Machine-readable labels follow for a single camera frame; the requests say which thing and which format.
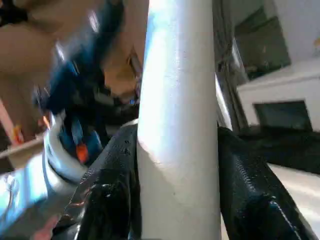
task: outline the white cylindrical post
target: white cylindrical post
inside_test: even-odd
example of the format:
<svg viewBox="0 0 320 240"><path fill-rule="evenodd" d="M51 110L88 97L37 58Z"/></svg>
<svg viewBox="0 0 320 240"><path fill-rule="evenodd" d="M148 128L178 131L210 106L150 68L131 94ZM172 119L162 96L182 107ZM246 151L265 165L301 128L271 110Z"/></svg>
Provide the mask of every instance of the white cylindrical post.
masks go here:
<svg viewBox="0 0 320 240"><path fill-rule="evenodd" d="M220 239L212 0L150 0L138 123L142 238Z"/></svg>

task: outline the white wall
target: white wall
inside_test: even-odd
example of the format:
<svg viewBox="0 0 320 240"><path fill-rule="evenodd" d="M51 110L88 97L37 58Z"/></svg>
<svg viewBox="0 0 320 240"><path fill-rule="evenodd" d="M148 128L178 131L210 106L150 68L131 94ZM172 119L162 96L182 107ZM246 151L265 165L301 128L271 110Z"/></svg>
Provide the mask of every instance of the white wall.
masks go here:
<svg viewBox="0 0 320 240"><path fill-rule="evenodd" d="M320 0L274 0L292 63L313 57L320 37Z"/></svg>

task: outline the white pole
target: white pole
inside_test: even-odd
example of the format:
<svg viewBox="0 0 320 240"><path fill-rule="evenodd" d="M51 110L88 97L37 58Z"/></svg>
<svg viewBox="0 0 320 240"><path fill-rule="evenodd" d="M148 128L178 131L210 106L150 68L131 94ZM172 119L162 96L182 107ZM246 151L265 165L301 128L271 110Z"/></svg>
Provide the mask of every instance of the white pole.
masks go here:
<svg viewBox="0 0 320 240"><path fill-rule="evenodd" d="M220 239L212 0L150 0L138 123L142 238Z"/></svg>

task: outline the ceiling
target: ceiling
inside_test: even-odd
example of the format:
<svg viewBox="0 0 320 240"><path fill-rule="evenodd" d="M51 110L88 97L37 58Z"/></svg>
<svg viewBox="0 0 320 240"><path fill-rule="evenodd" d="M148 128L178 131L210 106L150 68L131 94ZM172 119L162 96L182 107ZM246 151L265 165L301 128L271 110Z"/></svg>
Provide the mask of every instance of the ceiling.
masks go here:
<svg viewBox="0 0 320 240"><path fill-rule="evenodd" d="M23 6L28 0L16 0ZM52 35L43 34L23 24L0 28L0 75L21 76L49 69L52 47L57 39L65 39L81 26L86 13L99 0L56 0L31 13L35 19L54 20L61 27Z"/></svg>

